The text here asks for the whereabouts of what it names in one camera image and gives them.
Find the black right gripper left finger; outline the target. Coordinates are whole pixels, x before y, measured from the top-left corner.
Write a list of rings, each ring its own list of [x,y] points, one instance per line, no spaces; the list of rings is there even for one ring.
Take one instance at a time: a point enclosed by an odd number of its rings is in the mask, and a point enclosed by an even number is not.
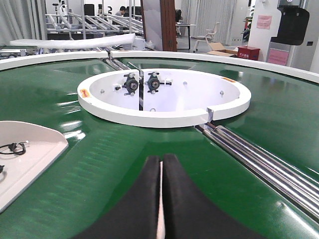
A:
[[[155,239],[160,203],[160,157],[149,156],[128,192],[75,239]]]

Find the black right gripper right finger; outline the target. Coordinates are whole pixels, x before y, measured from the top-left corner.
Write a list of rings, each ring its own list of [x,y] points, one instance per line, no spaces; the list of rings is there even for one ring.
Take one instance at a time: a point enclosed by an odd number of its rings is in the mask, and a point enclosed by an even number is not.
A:
[[[167,239],[260,239],[213,204],[174,154],[163,159],[162,201]]]

